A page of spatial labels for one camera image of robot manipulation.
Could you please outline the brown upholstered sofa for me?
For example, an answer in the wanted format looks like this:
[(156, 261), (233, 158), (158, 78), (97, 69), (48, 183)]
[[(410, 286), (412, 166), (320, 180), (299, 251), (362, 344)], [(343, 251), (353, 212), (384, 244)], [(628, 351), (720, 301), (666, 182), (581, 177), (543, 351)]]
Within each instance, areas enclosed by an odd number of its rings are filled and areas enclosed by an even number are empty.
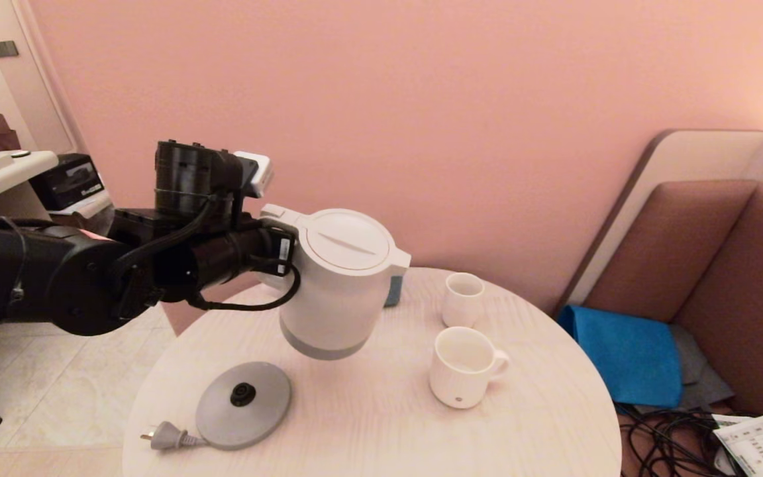
[(615, 402), (621, 477), (744, 475), (711, 415), (763, 415), (763, 185), (657, 186), (579, 306), (684, 327), (735, 392), (709, 413)]

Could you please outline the grey felt mat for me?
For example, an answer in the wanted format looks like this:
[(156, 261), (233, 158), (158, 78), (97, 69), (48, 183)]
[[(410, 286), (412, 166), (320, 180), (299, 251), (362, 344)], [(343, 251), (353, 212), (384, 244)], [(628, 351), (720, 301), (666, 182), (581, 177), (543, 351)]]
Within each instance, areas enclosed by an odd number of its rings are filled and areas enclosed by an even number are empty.
[(670, 323), (669, 329), (680, 360), (682, 391), (678, 404), (667, 405), (666, 409), (709, 413), (714, 405), (732, 399), (733, 388), (711, 365), (696, 338), (678, 324)]

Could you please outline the black box appliance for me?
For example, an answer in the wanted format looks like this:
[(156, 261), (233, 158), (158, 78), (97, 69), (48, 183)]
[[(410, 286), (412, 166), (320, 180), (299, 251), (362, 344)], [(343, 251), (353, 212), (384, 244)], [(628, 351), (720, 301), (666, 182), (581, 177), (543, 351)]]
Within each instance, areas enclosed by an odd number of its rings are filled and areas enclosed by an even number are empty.
[(34, 176), (30, 186), (48, 211), (60, 211), (104, 190), (93, 158), (88, 154), (58, 155), (57, 166)]

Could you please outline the grey round kettle base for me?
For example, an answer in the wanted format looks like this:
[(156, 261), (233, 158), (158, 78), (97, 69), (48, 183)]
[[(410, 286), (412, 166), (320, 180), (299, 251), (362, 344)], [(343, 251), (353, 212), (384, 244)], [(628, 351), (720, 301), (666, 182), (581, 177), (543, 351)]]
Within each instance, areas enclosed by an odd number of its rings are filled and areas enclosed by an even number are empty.
[(269, 362), (246, 362), (222, 372), (203, 392), (195, 423), (210, 447), (238, 451), (269, 437), (283, 422), (293, 387)]

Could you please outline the small white cup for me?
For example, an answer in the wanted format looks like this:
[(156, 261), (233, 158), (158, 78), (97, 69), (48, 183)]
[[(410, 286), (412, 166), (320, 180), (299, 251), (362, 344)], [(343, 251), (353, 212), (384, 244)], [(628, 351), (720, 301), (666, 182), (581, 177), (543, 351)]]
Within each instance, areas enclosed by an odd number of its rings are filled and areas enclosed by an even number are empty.
[(448, 328), (472, 328), (483, 315), (485, 284), (466, 272), (448, 275), (444, 282), (442, 322)]

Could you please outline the large white mug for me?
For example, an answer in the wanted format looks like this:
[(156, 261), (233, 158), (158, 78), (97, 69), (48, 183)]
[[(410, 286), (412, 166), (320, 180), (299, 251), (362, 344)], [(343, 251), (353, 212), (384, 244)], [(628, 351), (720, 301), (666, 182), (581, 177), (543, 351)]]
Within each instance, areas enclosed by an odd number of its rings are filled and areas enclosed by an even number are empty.
[(451, 327), (434, 339), (428, 383), (442, 404), (470, 409), (485, 396), (491, 382), (503, 376), (511, 357), (478, 330)]

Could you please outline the grey power plug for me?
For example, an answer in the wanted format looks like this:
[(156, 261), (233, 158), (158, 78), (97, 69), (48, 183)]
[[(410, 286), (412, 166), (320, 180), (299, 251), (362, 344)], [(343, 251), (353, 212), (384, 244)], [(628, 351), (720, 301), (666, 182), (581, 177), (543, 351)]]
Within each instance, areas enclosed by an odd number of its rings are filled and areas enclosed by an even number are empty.
[(210, 445), (204, 438), (192, 435), (187, 429), (180, 429), (169, 421), (161, 422), (150, 431), (142, 433), (140, 438), (148, 441), (149, 447), (158, 452)]

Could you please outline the white stool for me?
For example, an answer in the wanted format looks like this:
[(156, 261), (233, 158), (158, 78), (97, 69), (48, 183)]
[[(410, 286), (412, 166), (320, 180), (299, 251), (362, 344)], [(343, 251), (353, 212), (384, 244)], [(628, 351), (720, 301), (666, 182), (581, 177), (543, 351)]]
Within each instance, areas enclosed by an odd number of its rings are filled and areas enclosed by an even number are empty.
[(103, 190), (99, 193), (90, 195), (83, 198), (81, 201), (73, 203), (64, 209), (58, 211), (52, 211), (49, 209), (47, 212), (51, 217), (69, 217), (69, 218), (81, 218), (91, 219), (95, 215), (100, 214), (104, 209), (114, 208), (114, 203), (107, 190)]

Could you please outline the white electric kettle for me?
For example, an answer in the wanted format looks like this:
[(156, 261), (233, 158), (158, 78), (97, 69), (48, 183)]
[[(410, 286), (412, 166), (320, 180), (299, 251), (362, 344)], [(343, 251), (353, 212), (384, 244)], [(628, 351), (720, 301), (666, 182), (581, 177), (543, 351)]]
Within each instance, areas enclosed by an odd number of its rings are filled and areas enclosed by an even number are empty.
[(301, 284), (278, 308), (287, 342), (316, 360), (357, 353), (372, 335), (393, 277), (406, 274), (411, 255), (397, 248), (381, 223), (352, 209), (306, 215), (268, 203), (260, 219), (295, 238), (293, 263)]

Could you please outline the printed paper sheet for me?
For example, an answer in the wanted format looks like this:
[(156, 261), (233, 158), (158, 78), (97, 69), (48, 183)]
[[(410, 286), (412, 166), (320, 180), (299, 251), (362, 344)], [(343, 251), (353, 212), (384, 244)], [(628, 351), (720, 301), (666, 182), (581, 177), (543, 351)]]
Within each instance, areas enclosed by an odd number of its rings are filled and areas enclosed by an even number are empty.
[(747, 477), (763, 477), (763, 415), (741, 417), (712, 414), (718, 441)]

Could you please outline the blue cloth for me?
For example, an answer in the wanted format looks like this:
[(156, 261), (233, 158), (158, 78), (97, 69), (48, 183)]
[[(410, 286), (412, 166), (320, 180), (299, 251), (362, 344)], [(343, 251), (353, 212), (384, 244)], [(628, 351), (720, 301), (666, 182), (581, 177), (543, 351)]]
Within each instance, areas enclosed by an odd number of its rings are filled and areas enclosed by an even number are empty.
[(558, 323), (591, 360), (612, 401), (673, 408), (682, 371), (670, 327), (648, 318), (567, 305)]

